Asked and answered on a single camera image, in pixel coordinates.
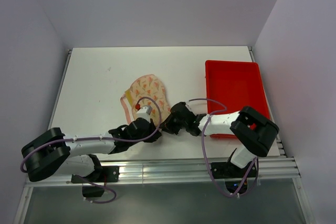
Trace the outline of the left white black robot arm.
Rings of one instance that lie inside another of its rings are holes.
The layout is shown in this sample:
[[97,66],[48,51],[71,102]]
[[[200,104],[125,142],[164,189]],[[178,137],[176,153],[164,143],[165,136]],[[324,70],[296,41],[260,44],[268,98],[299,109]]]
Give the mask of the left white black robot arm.
[[61,128],[53,127],[22,148],[20,170],[31,182],[57,173],[79,175],[96,182],[102,176],[97,154],[122,153],[140,142],[156,142],[161,136],[153,120],[144,118],[96,136],[70,137]]

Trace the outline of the pink mesh laundry bag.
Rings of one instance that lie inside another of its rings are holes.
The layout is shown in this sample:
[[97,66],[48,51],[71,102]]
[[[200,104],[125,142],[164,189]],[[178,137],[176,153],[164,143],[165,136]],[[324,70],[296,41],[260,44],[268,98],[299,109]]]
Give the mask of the pink mesh laundry bag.
[[159,106],[158,110],[154,103],[148,99],[139,102],[140,107],[145,105],[150,105],[152,107],[150,118],[153,120],[155,126],[159,125],[159,111],[161,112],[161,122],[170,115],[171,105],[167,101],[166,88],[157,76],[153,74],[141,76],[137,78],[128,89],[130,89],[133,97],[133,105],[129,105],[124,94],[120,98],[128,123],[136,119],[135,114],[138,111],[136,109],[136,104],[142,97],[150,97]]

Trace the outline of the yellow bra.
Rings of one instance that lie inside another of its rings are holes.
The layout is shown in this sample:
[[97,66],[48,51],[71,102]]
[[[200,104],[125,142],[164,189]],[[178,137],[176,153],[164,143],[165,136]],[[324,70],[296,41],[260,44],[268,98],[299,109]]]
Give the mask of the yellow bra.
[[128,103],[129,103],[129,105],[132,106],[133,105],[133,97],[132,97],[130,89],[125,91],[124,95],[125,95]]

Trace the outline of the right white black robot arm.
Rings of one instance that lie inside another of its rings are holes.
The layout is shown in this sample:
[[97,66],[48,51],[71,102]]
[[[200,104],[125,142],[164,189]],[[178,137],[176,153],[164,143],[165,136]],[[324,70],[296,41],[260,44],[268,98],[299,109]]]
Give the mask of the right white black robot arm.
[[186,102],[174,105],[160,128],[175,135],[184,129],[192,136],[237,137],[241,145],[234,150],[227,164],[228,173],[234,177],[240,176],[254,159],[266,157],[279,133],[278,125],[250,106],[229,114],[225,114],[224,110],[195,114]]

